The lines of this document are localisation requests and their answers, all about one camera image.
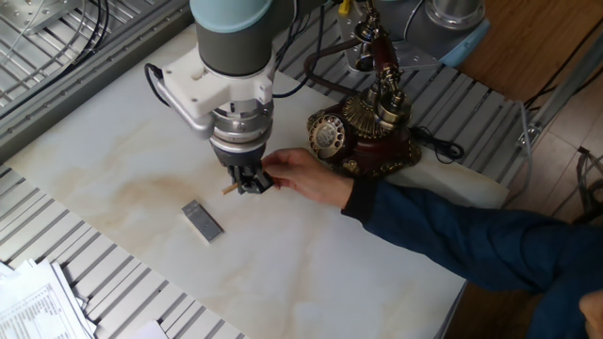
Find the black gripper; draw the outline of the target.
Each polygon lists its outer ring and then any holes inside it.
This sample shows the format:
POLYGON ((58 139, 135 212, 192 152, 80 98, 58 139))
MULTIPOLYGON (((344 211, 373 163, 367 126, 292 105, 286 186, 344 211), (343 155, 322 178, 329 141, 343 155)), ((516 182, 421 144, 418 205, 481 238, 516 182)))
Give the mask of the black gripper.
POLYGON ((227 168, 239 194, 264 193, 274 185, 272 177, 262 169, 262 146, 245 153, 232 153, 217 149, 220 163, 227 168))

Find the person's bare hand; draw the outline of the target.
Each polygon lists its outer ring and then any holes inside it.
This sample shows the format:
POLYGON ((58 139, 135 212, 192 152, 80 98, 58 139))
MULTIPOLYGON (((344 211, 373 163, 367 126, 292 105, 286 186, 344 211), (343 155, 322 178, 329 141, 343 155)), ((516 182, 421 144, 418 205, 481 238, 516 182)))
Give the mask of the person's bare hand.
POLYGON ((290 188, 305 198, 343 209, 353 189, 351 178, 322 165, 302 148, 281 149, 262 160, 277 188, 290 188))

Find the person's left hand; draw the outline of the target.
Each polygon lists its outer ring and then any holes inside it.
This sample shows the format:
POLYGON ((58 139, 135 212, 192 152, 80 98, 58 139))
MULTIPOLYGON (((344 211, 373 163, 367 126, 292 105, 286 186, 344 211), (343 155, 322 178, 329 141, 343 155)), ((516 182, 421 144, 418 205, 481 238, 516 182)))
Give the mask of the person's left hand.
POLYGON ((585 317, 585 330, 589 339, 603 339, 603 291, 583 296, 579 309, 585 317))

